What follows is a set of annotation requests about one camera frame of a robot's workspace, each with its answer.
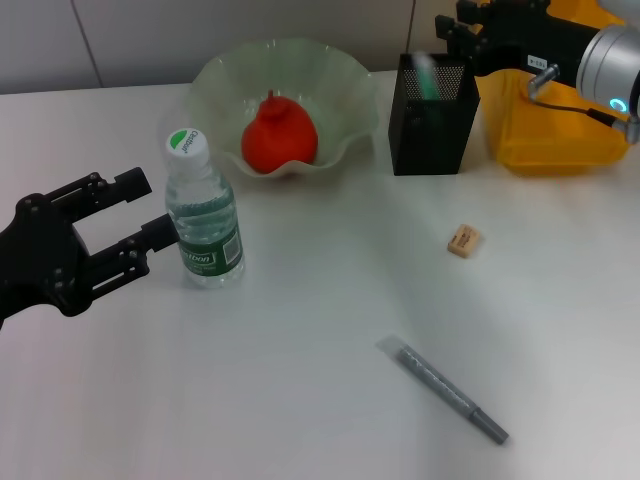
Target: eraser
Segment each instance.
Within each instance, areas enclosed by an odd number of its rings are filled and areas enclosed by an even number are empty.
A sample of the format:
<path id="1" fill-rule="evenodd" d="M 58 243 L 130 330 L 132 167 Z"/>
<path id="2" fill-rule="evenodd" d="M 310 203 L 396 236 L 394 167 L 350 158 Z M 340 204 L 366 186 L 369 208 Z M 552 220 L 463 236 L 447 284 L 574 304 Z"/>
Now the eraser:
<path id="1" fill-rule="evenodd" d="M 473 253 L 480 240 L 480 232 L 469 225 L 460 225 L 458 231 L 449 242 L 447 250 L 462 258 Z"/>

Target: water bottle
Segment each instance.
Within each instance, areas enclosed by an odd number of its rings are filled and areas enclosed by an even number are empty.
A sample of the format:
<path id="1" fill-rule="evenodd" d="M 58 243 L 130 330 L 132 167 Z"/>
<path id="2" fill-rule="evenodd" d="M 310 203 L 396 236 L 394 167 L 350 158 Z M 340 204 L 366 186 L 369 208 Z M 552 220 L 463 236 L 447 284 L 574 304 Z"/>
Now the water bottle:
<path id="1" fill-rule="evenodd" d="M 244 271 L 233 190 L 212 163 L 207 139 L 199 130 L 172 133 L 166 149 L 165 201 L 180 235 L 187 275 L 202 287 L 226 286 Z"/>

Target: yellow container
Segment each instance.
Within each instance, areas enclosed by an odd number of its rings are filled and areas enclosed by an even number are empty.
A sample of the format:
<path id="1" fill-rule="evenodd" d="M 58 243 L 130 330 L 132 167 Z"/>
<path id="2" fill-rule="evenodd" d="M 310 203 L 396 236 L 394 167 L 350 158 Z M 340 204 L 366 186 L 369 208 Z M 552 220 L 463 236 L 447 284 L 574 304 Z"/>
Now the yellow container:
<path id="1" fill-rule="evenodd" d="M 548 12 L 596 28 L 622 23 L 596 0 L 552 0 Z M 576 175 L 624 156 L 629 146 L 619 132 L 586 115 L 529 102 L 526 86 L 531 77 L 504 70 L 476 78 L 489 147 L 498 162 L 518 175 Z M 555 105 L 603 109 L 558 83 L 547 85 L 538 98 Z"/>

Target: white wavy bowl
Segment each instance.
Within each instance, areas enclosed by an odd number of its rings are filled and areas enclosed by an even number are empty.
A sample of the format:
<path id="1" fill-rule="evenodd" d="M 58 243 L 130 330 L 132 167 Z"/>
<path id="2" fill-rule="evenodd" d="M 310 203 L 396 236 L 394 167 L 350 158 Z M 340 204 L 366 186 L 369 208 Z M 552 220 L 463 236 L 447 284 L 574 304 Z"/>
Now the white wavy bowl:
<path id="1" fill-rule="evenodd" d="M 353 57 L 307 39 L 270 40 L 243 45 L 211 60 L 194 80 L 186 109 L 194 128 L 224 151 L 247 175 L 273 178 L 313 173 L 340 162 L 349 145 L 378 126 L 375 84 Z M 269 174 L 251 168 L 241 139 L 260 103 L 272 89 L 297 101 L 318 132 L 312 164 L 291 161 Z"/>

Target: black mesh pen holder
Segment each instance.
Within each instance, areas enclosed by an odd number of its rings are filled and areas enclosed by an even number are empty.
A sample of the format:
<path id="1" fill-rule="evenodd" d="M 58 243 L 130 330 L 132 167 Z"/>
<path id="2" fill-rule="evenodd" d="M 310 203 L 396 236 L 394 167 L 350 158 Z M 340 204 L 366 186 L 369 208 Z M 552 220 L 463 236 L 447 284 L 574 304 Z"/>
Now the black mesh pen holder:
<path id="1" fill-rule="evenodd" d="M 400 57 L 389 143 L 395 175 L 451 175 L 460 170 L 480 103 L 473 70 L 464 60 L 432 55 L 439 98 L 425 99 L 411 55 Z"/>

